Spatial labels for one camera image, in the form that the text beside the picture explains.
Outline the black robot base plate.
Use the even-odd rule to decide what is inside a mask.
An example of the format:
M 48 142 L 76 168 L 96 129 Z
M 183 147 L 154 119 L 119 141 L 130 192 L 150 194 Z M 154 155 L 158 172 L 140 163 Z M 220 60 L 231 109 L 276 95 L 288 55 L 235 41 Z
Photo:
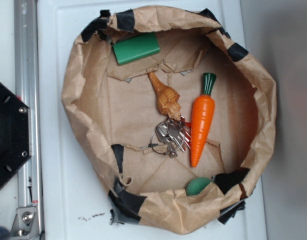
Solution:
M 0 82 L 0 190 L 31 157 L 30 108 Z

